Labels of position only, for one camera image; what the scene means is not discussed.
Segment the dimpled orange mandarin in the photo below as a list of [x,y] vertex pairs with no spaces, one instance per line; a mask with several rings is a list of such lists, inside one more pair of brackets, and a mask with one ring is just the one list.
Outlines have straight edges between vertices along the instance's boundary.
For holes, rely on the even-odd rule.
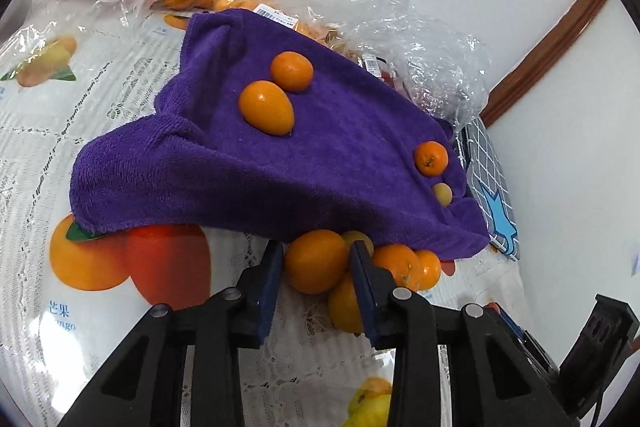
[[372,262],[376,267],[390,272],[397,286],[410,291],[420,289],[423,268],[419,257],[409,247],[401,244],[376,247]]

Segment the large orange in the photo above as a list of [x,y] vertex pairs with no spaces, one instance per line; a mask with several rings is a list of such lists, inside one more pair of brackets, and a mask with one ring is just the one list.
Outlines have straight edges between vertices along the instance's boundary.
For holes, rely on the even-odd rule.
[[311,231],[295,239],[284,255],[288,283],[305,295],[318,295],[334,287],[347,271],[348,248],[337,233]]

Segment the small yellow-green fruit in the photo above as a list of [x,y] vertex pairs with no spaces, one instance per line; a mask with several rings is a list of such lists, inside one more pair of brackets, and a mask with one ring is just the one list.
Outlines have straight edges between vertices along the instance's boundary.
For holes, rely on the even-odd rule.
[[436,183],[432,187],[433,193],[436,199],[439,201],[439,204],[442,207],[447,208],[454,199],[454,193],[452,193],[451,187],[444,182]]

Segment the oval orange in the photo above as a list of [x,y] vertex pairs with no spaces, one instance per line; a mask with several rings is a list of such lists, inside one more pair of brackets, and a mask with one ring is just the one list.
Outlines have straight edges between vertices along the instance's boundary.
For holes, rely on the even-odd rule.
[[246,86],[239,96],[239,111],[255,129],[270,135],[287,135],[294,128],[293,105],[275,83],[257,80]]

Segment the small orange mandarin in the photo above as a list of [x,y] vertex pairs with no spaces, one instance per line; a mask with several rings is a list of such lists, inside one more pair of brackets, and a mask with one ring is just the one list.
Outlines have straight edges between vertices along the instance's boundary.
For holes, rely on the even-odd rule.
[[270,64],[271,80],[288,92],[305,91],[314,79],[314,66],[302,54],[279,53]]

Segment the purple towel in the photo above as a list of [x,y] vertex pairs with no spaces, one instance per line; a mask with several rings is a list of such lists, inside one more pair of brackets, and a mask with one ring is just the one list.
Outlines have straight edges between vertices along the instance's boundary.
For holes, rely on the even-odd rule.
[[[238,100],[283,51],[306,56],[314,80],[292,98],[293,131],[271,136],[247,124]],[[413,161],[419,144],[450,139],[445,121],[292,29],[245,10],[198,14],[153,113],[78,153],[70,209],[92,233],[186,223],[292,241],[355,230],[469,258],[489,237],[459,159],[442,174],[448,206]]]

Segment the grey checked cushion blue star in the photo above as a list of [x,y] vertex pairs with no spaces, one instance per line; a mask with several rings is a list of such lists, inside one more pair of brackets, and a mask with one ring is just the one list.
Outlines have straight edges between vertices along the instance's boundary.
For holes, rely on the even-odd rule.
[[512,261],[520,260],[518,227],[506,176],[480,117],[459,131],[456,147],[470,193],[483,213],[489,244],[504,257]]

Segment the fruit print tablecloth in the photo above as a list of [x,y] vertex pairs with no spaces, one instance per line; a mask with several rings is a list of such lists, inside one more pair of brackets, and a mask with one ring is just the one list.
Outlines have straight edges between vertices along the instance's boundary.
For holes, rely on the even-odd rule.
[[[70,209],[78,153],[153,113],[179,72],[185,36],[155,15],[133,32],[100,23],[40,46],[20,32],[2,48],[1,384],[34,426],[67,424],[90,379],[156,305],[168,320],[216,305],[270,241],[186,223],[92,233]],[[284,254],[295,241],[275,240]],[[454,272],[425,291],[430,303],[499,303],[518,325],[532,324],[516,262],[488,245],[469,258],[438,257]],[[352,327],[358,315],[349,262],[318,295],[296,291],[284,270],[268,337],[240,354],[244,423],[346,425],[358,389],[392,390],[395,353]]]

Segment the clear plastic bag of oranges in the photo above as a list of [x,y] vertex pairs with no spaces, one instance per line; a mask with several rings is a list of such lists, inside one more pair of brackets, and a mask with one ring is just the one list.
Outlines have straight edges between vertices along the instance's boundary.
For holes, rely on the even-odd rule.
[[411,0],[158,0],[168,10],[276,12],[285,25],[354,62],[381,60],[393,88],[461,129],[488,102],[483,43],[422,14]]

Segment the brown wooden door frame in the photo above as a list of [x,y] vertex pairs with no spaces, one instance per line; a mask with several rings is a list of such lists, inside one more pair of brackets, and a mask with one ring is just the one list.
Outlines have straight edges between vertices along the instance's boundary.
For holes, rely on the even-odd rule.
[[544,78],[596,19],[608,0],[575,0],[536,46],[491,90],[480,114],[486,127],[495,124]]

